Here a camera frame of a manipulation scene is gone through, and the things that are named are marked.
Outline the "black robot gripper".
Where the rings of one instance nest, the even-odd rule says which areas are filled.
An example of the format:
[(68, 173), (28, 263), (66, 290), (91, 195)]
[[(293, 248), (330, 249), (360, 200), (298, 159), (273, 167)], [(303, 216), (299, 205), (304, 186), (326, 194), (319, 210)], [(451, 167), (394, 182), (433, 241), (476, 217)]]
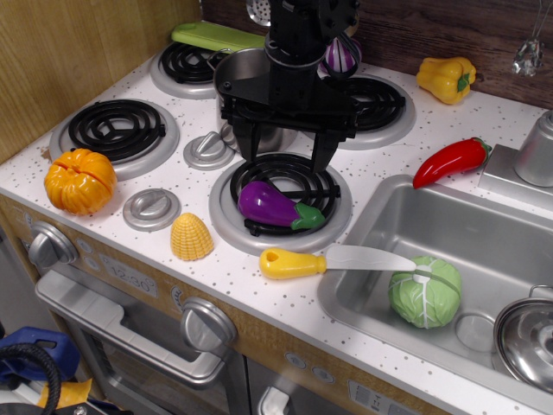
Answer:
[(261, 125), (315, 134), (311, 171), (324, 171), (341, 141), (357, 131), (360, 104), (329, 86), (315, 70), (296, 71), (270, 64), (259, 103), (224, 95), (221, 117), (232, 125), (242, 157), (257, 157)]

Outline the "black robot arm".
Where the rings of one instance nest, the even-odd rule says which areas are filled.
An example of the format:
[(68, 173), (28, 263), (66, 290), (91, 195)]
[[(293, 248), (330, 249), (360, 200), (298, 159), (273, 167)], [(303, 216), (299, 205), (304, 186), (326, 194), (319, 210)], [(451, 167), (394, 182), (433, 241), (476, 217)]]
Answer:
[(272, 1), (264, 42), (268, 70), (244, 79), (215, 73), (221, 117), (246, 161), (256, 160), (264, 125), (314, 133), (314, 172), (325, 170), (338, 145), (355, 137), (359, 102), (317, 70), (331, 41), (354, 24), (358, 7), (356, 1)]

